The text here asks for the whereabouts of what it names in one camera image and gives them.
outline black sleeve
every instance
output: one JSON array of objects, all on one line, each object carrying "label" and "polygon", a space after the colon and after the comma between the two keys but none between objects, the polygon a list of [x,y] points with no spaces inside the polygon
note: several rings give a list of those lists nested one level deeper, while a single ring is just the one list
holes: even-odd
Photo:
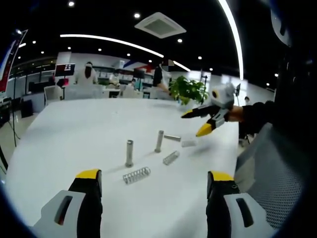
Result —
[{"label": "black sleeve", "polygon": [[153,86],[156,87],[159,83],[161,83],[163,78],[162,70],[160,67],[156,67],[154,71],[154,77],[153,77]]},{"label": "black sleeve", "polygon": [[255,103],[243,107],[244,123],[251,133],[258,133],[267,122],[273,123],[276,115],[276,105],[272,101]]}]

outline metal rod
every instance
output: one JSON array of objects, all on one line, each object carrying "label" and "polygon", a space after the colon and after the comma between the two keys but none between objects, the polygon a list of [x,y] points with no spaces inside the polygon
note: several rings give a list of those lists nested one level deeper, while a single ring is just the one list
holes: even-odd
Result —
[{"label": "metal rod", "polygon": [[157,141],[157,147],[155,148],[155,152],[159,153],[160,152],[160,147],[162,146],[162,141],[163,141],[163,135],[164,135],[164,131],[160,130],[158,132],[158,141]]},{"label": "metal rod", "polygon": [[132,154],[133,154],[133,140],[128,140],[127,141],[127,161],[125,162],[125,166],[128,168],[133,166]]},{"label": "metal rod", "polygon": [[164,135],[164,138],[171,139],[171,140],[176,140],[176,141],[180,141],[181,140],[180,136],[175,136],[175,135]]}]

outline potted plant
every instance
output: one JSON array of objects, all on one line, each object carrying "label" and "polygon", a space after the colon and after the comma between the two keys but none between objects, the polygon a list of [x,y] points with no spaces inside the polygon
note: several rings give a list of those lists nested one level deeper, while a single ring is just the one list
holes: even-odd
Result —
[{"label": "potted plant", "polygon": [[195,80],[188,80],[184,76],[179,76],[176,80],[171,82],[170,92],[175,99],[181,101],[184,110],[190,110],[194,103],[202,103],[208,98],[208,92],[202,82]]}]

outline banner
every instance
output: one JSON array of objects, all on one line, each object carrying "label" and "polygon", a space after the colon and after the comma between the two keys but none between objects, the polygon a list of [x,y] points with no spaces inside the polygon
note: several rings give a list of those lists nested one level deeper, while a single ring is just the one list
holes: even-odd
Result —
[{"label": "banner", "polygon": [[13,41],[13,43],[10,47],[10,50],[8,51],[8,54],[4,58],[4,61],[3,61],[2,66],[1,66],[1,68],[3,69],[3,75],[2,75],[2,78],[0,78],[0,97],[3,97],[5,95],[12,64],[14,62],[16,53],[18,52],[19,45],[22,42],[27,31],[28,30],[21,32],[21,34],[19,34],[16,37],[15,41]]}]

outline black ceiling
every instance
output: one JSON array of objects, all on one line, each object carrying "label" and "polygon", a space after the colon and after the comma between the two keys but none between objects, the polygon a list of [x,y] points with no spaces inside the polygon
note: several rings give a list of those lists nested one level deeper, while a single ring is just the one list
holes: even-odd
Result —
[{"label": "black ceiling", "polygon": [[[116,38],[154,50],[178,61],[192,70],[239,75],[238,58],[230,25],[218,0],[160,0],[160,1],[105,1],[75,0],[69,8],[67,0],[36,1],[29,15],[20,15],[16,27],[29,29],[19,49],[20,62],[43,56],[55,56],[60,51],[94,53],[135,61],[158,63],[161,58],[150,53],[102,40],[60,38],[60,34],[88,34]],[[242,44],[245,78],[265,84],[274,81],[278,63],[284,55],[284,46],[275,36],[270,11],[260,1],[228,1],[235,17]],[[139,12],[140,19],[133,14]],[[134,28],[143,18],[161,12],[187,32],[159,39]]]}]

